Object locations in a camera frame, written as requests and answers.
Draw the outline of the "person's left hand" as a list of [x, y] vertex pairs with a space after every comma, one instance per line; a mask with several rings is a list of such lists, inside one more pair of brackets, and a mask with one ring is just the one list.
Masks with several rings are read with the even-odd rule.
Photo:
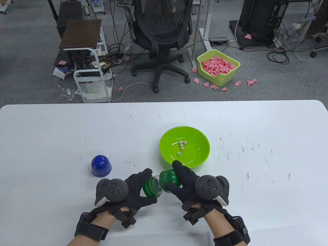
[[117, 220], [121, 221], [121, 224], [125, 229], [136, 223], [134, 216], [138, 210], [142, 207], [157, 203], [156, 197], [149, 198], [140, 195], [142, 187], [149, 177], [152, 177], [152, 170], [149, 168], [129, 176], [125, 180], [128, 187], [126, 197], [119, 202], [110, 201], [107, 206], [108, 212], [110, 212]]

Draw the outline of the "person's right hand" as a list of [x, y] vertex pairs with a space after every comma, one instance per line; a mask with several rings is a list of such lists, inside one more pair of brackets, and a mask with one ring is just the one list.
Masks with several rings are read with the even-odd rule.
[[222, 216], [218, 202], [205, 200], [196, 193], [195, 184], [199, 178], [198, 175], [178, 160], [173, 161], [172, 167], [182, 187], [168, 182], [165, 188], [182, 202], [182, 209], [186, 212], [184, 215], [186, 221], [194, 225], [200, 218], [209, 218], [210, 213], [214, 214], [216, 212], [219, 216]]

